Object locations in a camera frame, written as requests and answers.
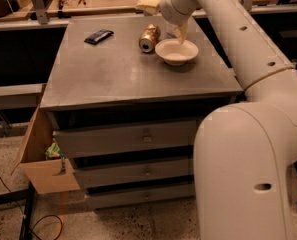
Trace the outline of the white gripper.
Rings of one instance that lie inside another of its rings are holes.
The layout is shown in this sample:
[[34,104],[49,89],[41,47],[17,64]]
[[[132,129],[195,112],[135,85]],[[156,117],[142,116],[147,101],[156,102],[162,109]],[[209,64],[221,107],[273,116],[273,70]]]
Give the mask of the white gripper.
[[197,0],[139,0],[136,10],[151,15],[161,12],[163,18],[171,24],[172,31],[180,44],[186,40],[188,23],[186,22],[196,9],[200,8]]

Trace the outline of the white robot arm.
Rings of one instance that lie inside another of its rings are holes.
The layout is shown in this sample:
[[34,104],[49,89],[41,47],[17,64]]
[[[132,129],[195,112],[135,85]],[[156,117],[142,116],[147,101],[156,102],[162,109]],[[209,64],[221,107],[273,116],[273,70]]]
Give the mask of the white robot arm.
[[292,240],[287,169],[297,162],[297,70],[238,0],[139,0],[182,25],[205,11],[245,101],[211,112],[194,144],[201,240]]

